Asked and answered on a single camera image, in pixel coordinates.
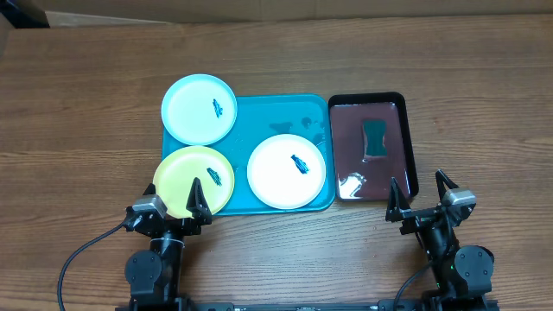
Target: cardboard box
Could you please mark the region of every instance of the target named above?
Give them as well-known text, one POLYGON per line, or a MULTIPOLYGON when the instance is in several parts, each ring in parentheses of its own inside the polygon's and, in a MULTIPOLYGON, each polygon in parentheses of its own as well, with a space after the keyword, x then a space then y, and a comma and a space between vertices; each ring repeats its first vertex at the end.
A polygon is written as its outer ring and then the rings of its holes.
POLYGON ((354 17, 553 13, 553 1, 550 0, 27 1, 32 1, 42 10, 52 13, 160 22, 252 22, 354 17))

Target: light blue plate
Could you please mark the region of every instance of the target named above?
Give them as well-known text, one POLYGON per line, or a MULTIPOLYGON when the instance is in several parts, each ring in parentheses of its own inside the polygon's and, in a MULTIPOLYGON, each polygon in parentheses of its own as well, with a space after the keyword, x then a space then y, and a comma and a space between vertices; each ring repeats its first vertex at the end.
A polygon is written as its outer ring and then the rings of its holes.
POLYGON ((191 74, 176 81, 162 101, 165 130, 182 143, 208 145, 231 130, 237 102, 231 88, 209 74, 191 74))
MULTIPOLYGON (((336 196, 334 158, 328 105, 314 94, 236 97, 238 115, 231 131, 209 147, 218 150, 234 168, 235 186, 231 199, 218 216, 321 211, 336 196), (307 138, 321 151, 327 178, 317 197, 304 207, 282 210, 265 205, 251 191, 246 168, 253 150, 265 139, 278 134, 307 138)), ((162 159, 187 147, 163 130, 162 159)))

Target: white plate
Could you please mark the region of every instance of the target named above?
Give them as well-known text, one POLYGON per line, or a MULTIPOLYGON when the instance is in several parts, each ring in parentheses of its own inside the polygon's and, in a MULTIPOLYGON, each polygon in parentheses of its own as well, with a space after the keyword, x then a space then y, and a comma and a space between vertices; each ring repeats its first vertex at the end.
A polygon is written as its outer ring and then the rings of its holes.
POLYGON ((273 136, 260 143, 251 153, 247 170, 253 193, 263 203, 279 209, 307 205, 319 194, 327 175, 317 147, 291 134, 273 136))
POLYGON ((208 145, 223 138, 234 125, 236 112, 231 88, 209 74, 193 74, 176 81, 162 101, 165 128, 189 145, 208 145))

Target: wood grain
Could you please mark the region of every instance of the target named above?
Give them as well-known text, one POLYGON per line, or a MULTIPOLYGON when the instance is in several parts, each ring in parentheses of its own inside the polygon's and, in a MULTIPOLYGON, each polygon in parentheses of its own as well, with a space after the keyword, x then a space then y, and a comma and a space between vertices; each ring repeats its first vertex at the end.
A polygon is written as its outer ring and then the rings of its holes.
MULTIPOLYGON (((159 107, 190 73, 238 95, 401 92, 421 193, 443 168, 479 203, 456 229, 496 255, 504 310, 552 309, 553 16, 479 16, 14 30, 0 60, 0 308, 55 310, 66 258, 113 227, 160 160, 159 107)), ((384 203, 216 219, 186 241, 196 301, 393 297, 424 263, 384 203)), ((77 257, 70 310, 125 304, 124 264, 147 238, 118 232, 77 257)), ((406 295, 431 288, 430 275, 406 295)))

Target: sponge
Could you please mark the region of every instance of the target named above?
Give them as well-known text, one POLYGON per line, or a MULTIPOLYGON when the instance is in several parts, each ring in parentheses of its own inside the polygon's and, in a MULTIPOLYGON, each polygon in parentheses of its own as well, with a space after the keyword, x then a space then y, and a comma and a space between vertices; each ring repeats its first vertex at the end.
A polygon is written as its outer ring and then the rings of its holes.
POLYGON ((388 155, 384 145, 384 137, 386 134, 386 122, 384 120, 364 120, 363 121, 363 140, 365 159, 375 157, 384 157, 388 155))

